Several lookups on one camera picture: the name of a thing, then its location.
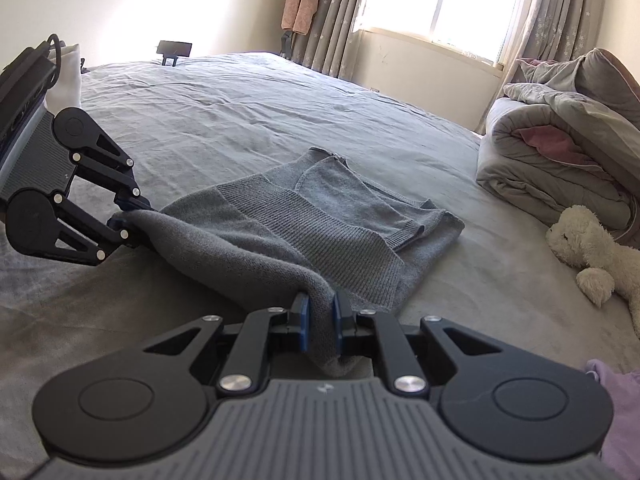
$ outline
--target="hanging towel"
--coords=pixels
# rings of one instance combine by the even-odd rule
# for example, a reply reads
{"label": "hanging towel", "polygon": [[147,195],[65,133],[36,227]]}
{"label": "hanging towel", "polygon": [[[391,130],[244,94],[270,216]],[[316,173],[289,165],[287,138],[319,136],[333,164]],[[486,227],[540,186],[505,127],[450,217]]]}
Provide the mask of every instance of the hanging towel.
{"label": "hanging towel", "polygon": [[282,29],[308,34],[316,10],[318,0],[286,0],[282,13]]}

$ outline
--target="bed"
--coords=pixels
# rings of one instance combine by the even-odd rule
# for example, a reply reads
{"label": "bed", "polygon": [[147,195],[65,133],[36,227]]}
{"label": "bed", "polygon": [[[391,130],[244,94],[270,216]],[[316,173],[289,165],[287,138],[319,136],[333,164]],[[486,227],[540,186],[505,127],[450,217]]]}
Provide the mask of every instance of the bed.
{"label": "bed", "polygon": [[[82,107],[133,156],[155,208],[310,146],[337,152],[465,222],[402,322],[439,314],[574,367],[590,358],[640,367],[626,304],[594,308],[546,246],[546,226],[476,184],[479,137],[461,126],[271,54],[102,66],[82,76]],[[70,198],[101,220],[116,211],[110,193],[78,179]],[[46,457],[30,406],[51,376],[204,314],[242,317],[144,248],[93,268],[21,256],[0,235],[0,261],[0,471],[9,478]]]}

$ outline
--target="curtain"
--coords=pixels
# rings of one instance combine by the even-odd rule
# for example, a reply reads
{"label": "curtain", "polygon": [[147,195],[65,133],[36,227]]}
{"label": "curtain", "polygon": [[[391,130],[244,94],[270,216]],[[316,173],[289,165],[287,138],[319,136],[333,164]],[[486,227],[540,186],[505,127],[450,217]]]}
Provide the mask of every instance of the curtain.
{"label": "curtain", "polygon": [[590,51],[596,43],[603,6],[604,0],[530,0],[530,4],[521,9],[521,15],[526,18],[520,20],[507,47],[498,91],[476,131],[484,133],[486,115],[495,100],[503,95],[502,87],[512,81],[518,58],[566,61]]}
{"label": "curtain", "polygon": [[350,80],[360,44],[361,0],[319,0],[306,36],[296,34],[292,60],[323,74]]}

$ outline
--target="white stuffed animal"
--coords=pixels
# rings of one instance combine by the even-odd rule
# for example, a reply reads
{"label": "white stuffed animal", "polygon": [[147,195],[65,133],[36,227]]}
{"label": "white stuffed animal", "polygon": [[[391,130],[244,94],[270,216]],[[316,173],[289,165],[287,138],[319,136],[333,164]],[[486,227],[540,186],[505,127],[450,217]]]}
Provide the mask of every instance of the white stuffed animal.
{"label": "white stuffed animal", "polygon": [[546,242],[559,260],[584,269],[575,280],[596,306],[602,306],[614,290],[628,301],[640,337],[640,251],[617,244],[583,205],[565,209],[546,232]]}

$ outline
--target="window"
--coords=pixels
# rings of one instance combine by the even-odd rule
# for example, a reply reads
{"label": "window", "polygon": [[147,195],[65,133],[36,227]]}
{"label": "window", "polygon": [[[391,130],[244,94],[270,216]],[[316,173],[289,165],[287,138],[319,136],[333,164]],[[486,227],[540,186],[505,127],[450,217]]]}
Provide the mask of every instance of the window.
{"label": "window", "polygon": [[363,25],[427,38],[500,61],[517,0],[365,0]]}

